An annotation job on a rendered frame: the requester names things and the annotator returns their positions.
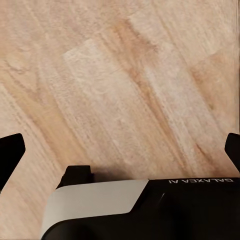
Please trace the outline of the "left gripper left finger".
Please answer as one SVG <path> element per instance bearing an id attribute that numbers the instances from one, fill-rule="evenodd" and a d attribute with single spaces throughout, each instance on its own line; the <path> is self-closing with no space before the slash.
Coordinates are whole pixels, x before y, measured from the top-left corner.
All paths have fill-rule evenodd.
<path id="1" fill-rule="evenodd" d="M 0 138 L 0 192 L 26 151 L 21 133 Z"/>

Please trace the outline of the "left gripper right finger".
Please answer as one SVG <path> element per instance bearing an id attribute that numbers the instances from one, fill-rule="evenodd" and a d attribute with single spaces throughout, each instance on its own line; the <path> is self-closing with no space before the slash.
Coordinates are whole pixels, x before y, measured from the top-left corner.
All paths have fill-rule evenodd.
<path id="1" fill-rule="evenodd" d="M 229 133 L 225 142 L 224 150 L 240 172 L 240 135 Z"/>

